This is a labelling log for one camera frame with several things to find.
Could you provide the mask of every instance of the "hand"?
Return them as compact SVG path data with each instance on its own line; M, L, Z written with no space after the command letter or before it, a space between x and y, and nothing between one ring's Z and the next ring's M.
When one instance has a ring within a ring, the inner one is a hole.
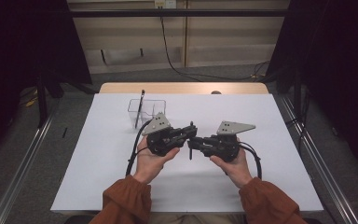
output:
M138 144L137 149L139 154L133 178L141 183L149 184L159 174L164 163L172 160L176 156L179 152L179 147L173 148L165 157L160 157L153 154L150 149L147 148L146 139L147 136L144 136L142 141Z
M248 168L248 162L246 160L246 154L243 149L240 149L238 156L234 159L234 161L224 162L216 156L211 156L210 160L218 167L222 168L222 170L226 172L235 186L239 189L252 180L252 176Z

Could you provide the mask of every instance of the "black pen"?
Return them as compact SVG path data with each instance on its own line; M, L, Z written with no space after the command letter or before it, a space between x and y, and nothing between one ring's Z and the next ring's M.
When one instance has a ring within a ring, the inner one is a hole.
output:
M142 104L144 103L145 91L142 90L141 99L139 100L138 114L136 115L135 129L138 126L139 115L141 114Z

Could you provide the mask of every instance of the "orange jacket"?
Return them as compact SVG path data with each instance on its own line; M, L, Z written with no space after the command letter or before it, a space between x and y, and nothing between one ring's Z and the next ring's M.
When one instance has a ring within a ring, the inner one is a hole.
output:
M103 210L90 224L147 223L152 201L150 185L131 175L118 180L103 193ZM298 205L275 185L254 178L240 189L242 207L249 224L306 223Z

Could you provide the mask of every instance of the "white paper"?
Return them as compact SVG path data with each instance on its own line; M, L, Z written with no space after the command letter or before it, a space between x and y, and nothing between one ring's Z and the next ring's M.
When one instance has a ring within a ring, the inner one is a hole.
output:
M102 209L103 191L126 173L137 134L127 108L136 98L139 94L95 95L52 211ZM272 95L146 94L145 99L165 100L173 128L193 121L200 137L216 134L222 120L254 124L255 129L238 137L261 158L263 180L282 189L300 210L323 210ZM256 176L254 158L250 153L247 158ZM238 189L228 176L197 150L190 161L187 144L151 186L152 212L243 212Z

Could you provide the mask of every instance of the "clear plastic box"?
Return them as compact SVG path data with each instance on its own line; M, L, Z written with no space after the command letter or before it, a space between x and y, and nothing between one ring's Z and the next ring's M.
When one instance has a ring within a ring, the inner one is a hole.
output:
M133 129L140 129L145 122L152 119L159 112L165 115L166 102L164 100L143 100L141 112L139 113L138 117L139 101L140 99L130 100L128 108L131 126Z

